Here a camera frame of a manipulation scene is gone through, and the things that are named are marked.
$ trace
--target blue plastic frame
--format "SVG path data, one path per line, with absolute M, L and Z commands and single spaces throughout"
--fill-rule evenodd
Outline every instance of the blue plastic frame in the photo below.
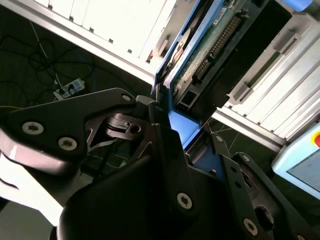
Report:
M 169 51 L 164 57 L 163 64 L 160 66 L 159 70 L 157 71 L 154 82 L 156 82 L 157 75 L 159 74 L 160 69 L 163 67 L 164 63 L 167 62 L 167 59 L 172 55 L 173 51 L 175 50 L 175 43 L 179 41 L 179 38 L 181 37 L 182 32 L 186 28 L 188 22 L 191 19 L 191 16 L 195 12 L 200 0 L 197 0 L 194 8 L 192 9 L 192 12 L 186 22 L 184 23 L 183 27 L 181 28 L 178 36 L 175 38 L 174 43 L 170 47 Z M 175 83 L 175 80 L 177 79 L 177 76 L 191 57 L 192 53 L 196 49 L 197 45 L 199 44 L 202 37 L 205 35 L 206 31 L 216 18 L 217 14 L 220 12 L 220 9 L 222 8 L 224 3 L 224 0 L 215 0 L 211 7 L 209 8 L 207 14 L 203 18 L 201 24 L 199 25 L 198 29 L 194 33 L 192 39 L 190 40 L 188 46 L 184 50 L 182 56 L 180 57 L 178 63 L 174 66 L 170 74 L 167 76 L 164 85 L 168 88 L 169 91 L 169 110 L 168 115 L 170 119 L 171 128 L 176 130 L 179 133 L 180 140 L 183 146 L 183 149 L 185 149 L 188 144 L 192 141 L 192 139 L 199 133 L 201 129 L 201 125 L 199 122 L 196 122 L 192 120 L 191 118 L 187 117 L 186 115 L 182 114 L 181 112 L 178 112 L 174 109 L 173 105 L 173 99 L 172 99 L 172 92 L 173 92 L 173 86 Z
M 279 158 L 273 161 L 272 169 L 280 177 L 286 179 L 315 198 L 320 199 L 320 191 L 317 191 L 287 172 L 319 149 L 316 144 L 312 143 L 312 137 L 317 132 L 320 132 L 320 123 L 291 143 L 282 154 L 280 154 Z

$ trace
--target sticker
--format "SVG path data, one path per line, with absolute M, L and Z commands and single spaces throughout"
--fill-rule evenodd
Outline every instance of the sticker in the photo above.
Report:
M 216 18 L 214 19 L 214 21 L 212 23 L 213 25 L 217 25 L 219 23 L 219 21 L 222 19 L 222 17 L 226 13 L 227 9 L 228 9 L 227 7 L 223 7 L 221 9 L 221 11 L 219 12 L 218 16 L 216 16 Z

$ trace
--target white panel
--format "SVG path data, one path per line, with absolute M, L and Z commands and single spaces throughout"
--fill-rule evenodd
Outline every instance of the white panel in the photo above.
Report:
M 320 49 L 320 40 L 315 47 Z M 247 115 L 247 118 L 255 123 L 268 116 L 272 108 L 307 74 L 307 72 L 319 61 L 320 53 L 309 49 L 279 81 L 260 103 Z
M 299 122 L 312 112 L 311 110 L 317 108 L 320 101 L 320 90 L 310 97 L 301 107 L 299 107 L 286 121 L 284 121 L 281 126 L 279 126 L 274 134 L 281 138 L 286 138 L 289 132 L 299 124 Z
M 82 25 L 84 22 L 88 4 L 89 0 L 74 0 L 70 16 L 75 24 Z
M 74 0 L 52 0 L 52 10 L 68 19 Z
M 150 52 L 156 46 L 159 38 L 161 37 L 162 31 L 164 30 L 164 28 L 167 26 L 167 23 L 169 22 L 170 16 L 173 12 L 173 9 L 176 3 L 177 3 L 177 0 L 167 0 L 165 2 L 163 9 L 159 17 L 157 18 L 156 23 L 154 24 L 152 31 L 140 53 L 139 57 L 142 60 L 146 61 L 150 55 Z
M 303 105 L 315 92 L 318 91 L 320 81 L 320 67 L 301 83 L 294 91 L 262 122 L 261 126 L 274 131 L 281 123 L 289 118 Z
M 91 28 L 91 26 L 93 25 L 93 23 L 95 22 L 95 18 L 100 15 L 100 13 L 97 12 L 97 10 L 100 9 L 99 2 L 100 2 L 99 0 L 89 0 L 88 7 L 86 9 L 84 20 L 82 23 L 82 26 L 85 29 L 89 30 Z
M 88 9 L 89 20 L 86 16 L 84 21 L 90 21 L 94 11 L 95 18 L 91 20 L 94 34 L 111 39 L 115 46 L 124 52 L 131 50 L 131 55 L 138 57 L 164 3 L 165 0 L 99 1 Z
M 278 81 L 282 81 L 281 77 L 283 73 L 291 69 L 296 59 L 304 53 L 306 46 L 312 45 L 314 40 L 319 37 L 319 30 L 312 29 L 307 30 L 303 34 L 301 43 L 286 57 L 282 57 L 272 69 L 261 79 L 261 84 L 258 84 L 253 88 L 253 93 L 242 104 L 235 105 L 232 109 L 238 112 L 240 115 L 248 115 L 251 110 L 258 106 L 261 99 L 263 99 L 267 93 L 274 87 Z
M 49 5 L 49 0 L 35 0 L 35 1 L 46 7 L 48 7 Z

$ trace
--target black cable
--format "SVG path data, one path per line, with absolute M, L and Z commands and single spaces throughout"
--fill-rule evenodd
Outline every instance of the black cable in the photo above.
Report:
M 133 89 L 132 86 L 127 84 L 125 81 L 123 81 L 119 76 L 117 76 L 116 74 L 112 73 L 111 71 L 105 69 L 104 67 L 101 67 L 101 66 L 97 65 L 96 62 L 95 62 L 95 57 L 93 56 L 93 54 L 91 54 L 92 63 L 90 63 L 90 62 L 82 62 L 82 61 L 60 61 L 60 59 L 63 58 L 67 53 L 69 53 L 71 51 L 74 51 L 76 49 L 81 49 L 79 47 L 71 47 L 71 48 L 67 49 L 66 51 L 64 51 L 63 53 L 61 53 L 59 56 L 56 57 L 55 56 L 55 47 L 54 47 L 53 43 L 47 38 L 40 39 L 40 41 L 37 43 L 37 47 L 34 47 L 34 46 L 28 44 L 27 42 L 19 40 L 19 39 L 15 38 L 13 36 L 10 36 L 10 35 L 6 35 L 0 40 L 0 47 L 2 46 L 3 42 L 6 39 L 15 40 L 16 42 L 18 42 L 18 43 L 20 43 L 22 45 L 28 46 L 31 49 L 33 49 L 33 52 L 30 53 L 30 54 L 23 54 L 23 53 L 15 52 L 15 51 L 12 51 L 12 50 L 3 49 L 3 48 L 0 48 L 0 51 L 16 54 L 16 55 L 19 55 L 19 56 L 22 56 L 22 57 L 26 57 L 28 59 L 28 63 L 31 66 L 31 68 L 33 68 L 35 70 L 37 81 L 40 84 L 44 85 L 44 86 L 52 85 L 54 83 L 54 81 L 55 81 L 55 75 L 56 74 L 61 75 L 62 77 L 66 78 L 66 79 L 70 79 L 70 80 L 74 80 L 76 78 L 76 77 L 73 77 L 73 76 L 68 76 L 68 75 L 62 73 L 61 71 L 57 70 L 55 65 L 57 65 L 57 64 L 82 64 L 83 65 L 84 64 L 84 65 L 90 66 L 91 67 L 91 71 L 86 76 L 80 77 L 82 80 L 86 80 L 86 79 L 90 78 L 91 75 L 93 74 L 94 70 L 97 68 L 97 69 L 100 69 L 100 70 L 108 73 L 109 75 L 112 75 L 117 80 L 121 81 L 125 86 L 127 86 L 129 89 L 131 89 L 135 94 L 139 94 L 136 90 Z M 53 59 L 51 59 L 51 60 L 48 59 L 49 56 L 48 56 L 48 58 L 46 58 L 46 56 L 43 54 L 43 52 L 39 49 L 40 48 L 40 44 L 43 41 L 47 41 L 51 45 L 51 47 L 53 49 Z M 53 69 L 54 73 L 51 74 L 49 72 L 49 69 Z M 48 74 L 49 78 L 51 79 L 50 82 L 47 83 L 47 82 L 44 82 L 42 79 L 40 79 L 39 73 L 43 72 L 43 71 L 46 71 L 46 73 Z
M 28 95 L 27 95 L 25 89 L 19 83 L 15 82 L 15 81 L 0 81 L 0 83 L 1 84 L 15 84 L 16 86 L 18 86 L 21 89 L 21 91 L 24 94 L 24 96 L 25 96 L 25 99 L 26 99 L 25 106 L 26 107 L 30 106 L 30 101 L 29 101 Z

